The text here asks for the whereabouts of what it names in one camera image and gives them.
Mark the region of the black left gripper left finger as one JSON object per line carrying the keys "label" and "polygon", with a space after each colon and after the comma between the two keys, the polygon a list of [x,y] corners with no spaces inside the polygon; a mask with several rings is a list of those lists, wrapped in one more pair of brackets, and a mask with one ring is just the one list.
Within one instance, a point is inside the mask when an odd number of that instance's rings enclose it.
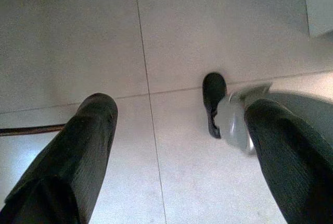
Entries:
{"label": "black left gripper left finger", "polygon": [[87,97],[5,199],[0,224],[88,224],[106,174],[118,108]]}

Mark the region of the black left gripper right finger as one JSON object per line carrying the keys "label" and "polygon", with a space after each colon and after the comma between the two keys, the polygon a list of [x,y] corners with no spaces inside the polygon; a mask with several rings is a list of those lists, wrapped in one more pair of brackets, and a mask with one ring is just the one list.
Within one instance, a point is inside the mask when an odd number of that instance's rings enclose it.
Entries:
{"label": "black left gripper right finger", "polygon": [[259,99],[245,122],[267,185],[288,224],[333,224],[333,148],[306,121]]}

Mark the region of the dark metal furniture leg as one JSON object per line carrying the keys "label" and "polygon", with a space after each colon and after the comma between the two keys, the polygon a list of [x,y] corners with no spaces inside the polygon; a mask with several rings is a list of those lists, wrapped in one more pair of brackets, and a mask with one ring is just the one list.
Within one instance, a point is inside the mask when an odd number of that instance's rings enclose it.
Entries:
{"label": "dark metal furniture leg", "polygon": [[64,127],[65,124],[25,127],[25,128],[5,128],[5,129],[0,129],[0,136],[16,136],[16,135],[49,133],[49,132],[61,131]]}

